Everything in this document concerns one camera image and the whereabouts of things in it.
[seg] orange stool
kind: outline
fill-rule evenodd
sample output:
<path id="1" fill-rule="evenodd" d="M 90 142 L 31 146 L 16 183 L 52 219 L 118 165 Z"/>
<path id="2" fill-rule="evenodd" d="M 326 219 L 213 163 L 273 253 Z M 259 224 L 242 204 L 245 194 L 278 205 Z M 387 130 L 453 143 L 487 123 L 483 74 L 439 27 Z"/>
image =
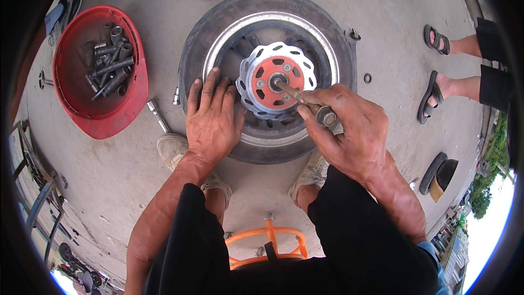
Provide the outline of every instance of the orange stool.
<path id="1" fill-rule="evenodd" d="M 267 238 L 269 239 L 270 242 L 272 242 L 273 250 L 275 251 L 275 254 L 278 259 L 294 258 L 294 259 L 305 260 L 308 258 L 308 251 L 305 249 L 305 237 L 303 233 L 299 232 L 296 229 L 292 229 L 292 228 L 274 227 L 273 222 L 275 221 L 275 216 L 272 215 L 271 213 L 264 220 L 266 221 L 265 228 L 251 229 L 251 230 L 247 230 L 245 232 L 236 234 L 234 236 L 231 236 L 225 240 L 226 246 L 229 246 L 229 244 L 239 239 L 243 239 L 243 238 L 255 236 L 255 235 L 267 234 Z M 277 238 L 275 236 L 275 233 L 285 233 L 285 234 L 295 235 L 296 239 L 298 240 L 298 247 L 295 248 L 291 253 L 279 254 L 278 247 L 277 247 Z M 232 265 L 230 265 L 230 270 L 234 270 L 243 265 L 247 265 L 247 264 L 251 264 L 255 262 L 261 262 L 261 261 L 267 261 L 268 257 L 267 255 L 265 255 L 265 256 L 256 256 L 256 257 L 252 257 L 252 258 L 245 259 L 245 260 L 237 260 L 229 256 L 229 259 L 230 259 L 230 263 L 232 263 Z"/>

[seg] hand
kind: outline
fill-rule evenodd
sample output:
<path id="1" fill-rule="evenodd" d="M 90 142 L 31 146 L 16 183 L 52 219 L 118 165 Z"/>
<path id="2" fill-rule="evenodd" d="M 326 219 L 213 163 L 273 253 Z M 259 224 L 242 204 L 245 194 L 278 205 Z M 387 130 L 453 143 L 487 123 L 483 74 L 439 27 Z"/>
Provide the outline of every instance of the hand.
<path id="1" fill-rule="evenodd" d="M 367 101 L 341 84 L 329 89 L 304 92 L 306 102 L 329 105 L 344 127 L 344 133 L 333 135 L 315 121 L 305 105 L 298 107 L 309 136 L 326 161 L 362 186 L 387 165 L 392 157 L 386 150 L 388 118 L 384 109 Z"/>
<path id="2" fill-rule="evenodd" d="M 246 114 L 246 110 L 242 108 L 234 115 L 236 88 L 227 86 L 228 78 L 222 78 L 213 91 L 219 76 L 219 68 L 214 67 L 207 75 L 204 89 L 202 80 L 197 78 L 187 98 L 187 152 L 212 167 L 240 141 Z M 197 109 L 200 89 L 202 96 L 200 107 Z"/>

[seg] black shorts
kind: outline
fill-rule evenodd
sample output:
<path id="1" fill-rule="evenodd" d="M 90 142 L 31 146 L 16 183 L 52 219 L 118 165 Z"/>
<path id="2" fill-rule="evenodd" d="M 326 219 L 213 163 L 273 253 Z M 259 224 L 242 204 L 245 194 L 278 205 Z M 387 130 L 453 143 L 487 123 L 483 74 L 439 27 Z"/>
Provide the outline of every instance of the black shorts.
<path id="1" fill-rule="evenodd" d="M 482 57 L 507 66 L 509 63 L 501 36 L 494 22 L 478 18 L 477 40 Z M 513 77 L 506 71 L 481 65 L 481 89 L 479 100 L 482 104 L 494 107 L 506 114 L 509 102 L 514 95 Z"/>
<path id="2" fill-rule="evenodd" d="M 326 257 L 230 271 L 224 231 L 200 189 L 186 184 L 143 294 L 402 293 L 437 291 L 437 265 L 360 184 L 329 167 L 308 215 Z"/>

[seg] blue sleeve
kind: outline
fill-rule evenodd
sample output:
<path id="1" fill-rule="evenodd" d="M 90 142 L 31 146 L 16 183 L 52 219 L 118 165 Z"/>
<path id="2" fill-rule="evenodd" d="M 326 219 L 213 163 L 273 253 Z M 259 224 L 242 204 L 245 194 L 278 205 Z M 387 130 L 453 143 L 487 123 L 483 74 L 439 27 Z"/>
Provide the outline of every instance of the blue sleeve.
<path id="1" fill-rule="evenodd" d="M 436 291 L 436 295 L 448 295 L 449 288 L 448 288 L 448 284 L 446 284 L 446 281 L 444 280 L 444 270 L 442 270 L 442 265 L 440 265 L 439 260 L 436 259 L 435 250 L 433 249 L 433 247 L 427 240 L 421 243 L 418 243 L 417 246 L 422 249 L 425 249 L 426 252 L 431 254 L 433 259 L 435 260 L 436 267 L 437 267 L 437 273 L 439 277 L 439 289 Z"/>

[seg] black sandal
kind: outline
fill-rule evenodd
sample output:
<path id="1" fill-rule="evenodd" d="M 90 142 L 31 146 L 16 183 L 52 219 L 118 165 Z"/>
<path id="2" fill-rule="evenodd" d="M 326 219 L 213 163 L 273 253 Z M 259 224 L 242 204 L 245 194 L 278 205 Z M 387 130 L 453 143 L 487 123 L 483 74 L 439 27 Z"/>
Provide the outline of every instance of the black sandal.
<path id="1" fill-rule="evenodd" d="M 429 34 L 433 31 L 435 33 L 435 41 L 433 44 L 430 41 Z M 444 41 L 444 49 L 440 50 L 440 41 Z M 434 27 L 429 24 L 424 26 L 424 42 L 429 48 L 433 48 L 441 55 L 449 55 L 449 39 L 447 36 L 440 34 Z"/>
<path id="2" fill-rule="evenodd" d="M 418 113 L 420 124 L 424 124 L 428 120 L 428 118 L 431 117 L 431 115 L 433 115 L 435 108 L 437 108 L 438 105 L 444 103 L 444 96 L 442 96 L 442 92 L 440 91 L 439 86 L 435 83 L 437 74 L 438 72 L 435 70 L 431 72 L 431 76 L 429 77 L 428 89 L 426 90 L 426 93 L 424 94 L 424 97 L 420 102 Z M 436 100 L 435 107 L 429 105 L 428 103 L 428 99 L 429 97 L 431 97 L 431 95 L 433 95 Z"/>

